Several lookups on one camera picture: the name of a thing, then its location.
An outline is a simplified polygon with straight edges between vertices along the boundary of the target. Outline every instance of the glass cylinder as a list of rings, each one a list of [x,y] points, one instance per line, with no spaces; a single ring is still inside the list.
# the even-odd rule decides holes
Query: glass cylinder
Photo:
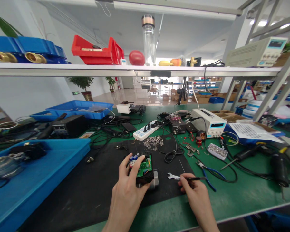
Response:
[[[154,40],[155,18],[150,14],[142,17],[144,56],[146,66],[156,66],[156,45]]]

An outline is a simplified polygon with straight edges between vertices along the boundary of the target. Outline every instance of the pliers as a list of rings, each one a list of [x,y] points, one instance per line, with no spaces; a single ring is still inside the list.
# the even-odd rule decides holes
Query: pliers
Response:
[[[216,171],[215,169],[211,169],[211,168],[206,167],[206,166],[205,166],[203,163],[201,163],[200,161],[197,161],[196,163],[197,163],[197,165],[199,165],[199,166],[202,168],[203,175],[206,177],[206,182],[208,183],[208,185],[211,187],[211,189],[213,189],[214,192],[216,192],[217,190],[214,188],[214,186],[212,186],[212,184],[211,184],[210,181],[208,180],[207,175],[206,175],[204,169],[207,169],[207,170],[209,170],[209,171],[212,171],[215,175],[219,175],[219,176],[221,176],[223,179],[226,179],[225,176],[222,175],[220,172]]]

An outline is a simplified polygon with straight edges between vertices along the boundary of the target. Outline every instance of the circuit board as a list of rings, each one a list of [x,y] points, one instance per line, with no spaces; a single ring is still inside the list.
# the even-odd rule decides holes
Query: circuit board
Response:
[[[136,177],[142,177],[147,171],[151,171],[152,170],[151,164],[152,164],[151,155],[147,155],[147,157],[145,157],[145,159],[144,159],[144,162],[141,163],[141,166],[139,168],[139,172],[138,172]]]

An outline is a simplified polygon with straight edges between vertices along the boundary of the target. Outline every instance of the right hand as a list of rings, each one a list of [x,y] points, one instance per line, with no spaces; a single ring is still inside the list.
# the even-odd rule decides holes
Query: right hand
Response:
[[[190,177],[195,175],[191,173],[180,175],[178,182],[178,185],[182,186],[180,190],[187,194],[190,207],[204,232],[219,231],[205,184],[199,180],[187,181],[186,178]]]

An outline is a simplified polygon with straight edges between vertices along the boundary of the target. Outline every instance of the electrical outlet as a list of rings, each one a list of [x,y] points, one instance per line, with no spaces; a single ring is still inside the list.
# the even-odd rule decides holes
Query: electrical outlet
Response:
[[[138,131],[133,133],[133,137],[136,138],[138,141],[143,141],[144,139],[146,139],[148,136],[150,136],[153,132],[155,132],[156,130],[158,130],[158,126],[154,127],[154,128],[149,128],[147,129],[147,125],[146,125],[146,132],[144,132],[144,127],[142,127],[141,129],[139,129]]]

